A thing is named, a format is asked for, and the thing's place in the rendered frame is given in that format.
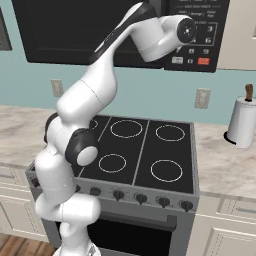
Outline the black microwave oven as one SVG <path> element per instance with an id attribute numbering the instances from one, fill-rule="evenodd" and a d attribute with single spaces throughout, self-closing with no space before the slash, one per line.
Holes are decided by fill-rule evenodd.
<path id="1" fill-rule="evenodd" d="M 126 39 L 116 50 L 116 67 L 173 71 L 215 72 L 230 0 L 166 0 L 167 15 L 188 15 L 196 23 L 193 41 L 169 55 L 146 63 L 133 41 Z"/>

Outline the black microwave door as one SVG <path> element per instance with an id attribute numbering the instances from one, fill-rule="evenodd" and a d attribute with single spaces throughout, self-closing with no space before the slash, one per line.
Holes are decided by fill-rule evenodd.
<path id="1" fill-rule="evenodd" d="M 166 13 L 166 0 L 11 0 L 30 63 L 87 65 L 126 12 L 138 2 Z"/>

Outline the grey stove with black hob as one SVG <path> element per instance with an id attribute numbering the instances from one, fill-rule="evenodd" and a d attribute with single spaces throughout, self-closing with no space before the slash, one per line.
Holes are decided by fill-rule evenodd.
<path id="1" fill-rule="evenodd" d="M 99 154 L 92 164 L 72 168 L 79 193 L 99 188 L 101 194 L 95 197 L 101 213 L 159 221 L 175 216 L 169 256 L 186 256 L 199 202 L 194 125 L 98 115 L 90 129 L 99 142 Z M 115 190 L 124 193 L 119 201 L 113 196 Z M 147 201 L 139 204 L 137 194 L 146 195 Z M 170 205 L 163 208 L 159 197 L 168 198 Z M 186 212 L 182 201 L 192 202 L 193 208 Z"/>

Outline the black oven door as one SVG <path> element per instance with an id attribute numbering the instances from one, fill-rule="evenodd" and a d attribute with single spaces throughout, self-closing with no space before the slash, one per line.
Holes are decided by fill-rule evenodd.
<path id="1" fill-rule="evenodd" d="M 88 226 L 101 256 L 169 256 L 173 232 L 101 218 Z"/>

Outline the cream drawer front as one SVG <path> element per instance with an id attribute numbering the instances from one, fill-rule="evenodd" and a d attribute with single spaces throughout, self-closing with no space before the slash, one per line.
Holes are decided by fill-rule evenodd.
<path id="1" fill-rule="evenodd" d="M 0 184 L 28 187 L 29 183 L 23 169 L 0 166 Z"/>
<path id="2" fill-rule="evenodd" d="M 217 212 L 220 215 L 256 222 L 256 203 L 222 199 Z"/>

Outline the cream cupboard door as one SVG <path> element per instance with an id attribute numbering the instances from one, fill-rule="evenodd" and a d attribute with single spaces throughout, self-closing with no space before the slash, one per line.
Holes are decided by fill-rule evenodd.
<path id="1" fill-rule="evenodd" d="M 196 256 L 256 256 L 256 224 L 198 217 Z"/>
<path id="2" fill-rule="evenodd" d="M 0 196 L 0 209 L 7 221 L 10 235 L 47 242 L 41 219 L 37 216 L 31 199 Z"/>

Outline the dark framed window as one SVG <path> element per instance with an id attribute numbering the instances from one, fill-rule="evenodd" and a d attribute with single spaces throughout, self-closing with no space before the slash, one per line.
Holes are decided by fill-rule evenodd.
<path id="1" fill-rule="evenodd" d="M 12 45 L 3 17 L 2 10 L 0 8 L 0 51 L 11 51 Z"/>

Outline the beige wall outlet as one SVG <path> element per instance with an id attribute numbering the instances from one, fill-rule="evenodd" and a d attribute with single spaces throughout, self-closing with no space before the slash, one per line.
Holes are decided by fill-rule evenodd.
<path id="1" fill-rule="evenodd" d="M 198 88 L 196 91 L 195 108 L 207 109 L 210 99 L 210 89 Z"/>
<path id="2" fill-rule="evenodd" d="M 55 97 L 61 97 L 63 95 L 63 85 L 61 79 L 51 79 L 51 86 L 53 95 Z"/>

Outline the cream wall cupboard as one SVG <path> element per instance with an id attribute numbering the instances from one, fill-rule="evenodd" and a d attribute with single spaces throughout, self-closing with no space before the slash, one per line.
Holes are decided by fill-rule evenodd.
<path id="1" fill-rule="evenodd" d="M 256 0 L 230 0 L 217 68 L 256 70 Z"/>

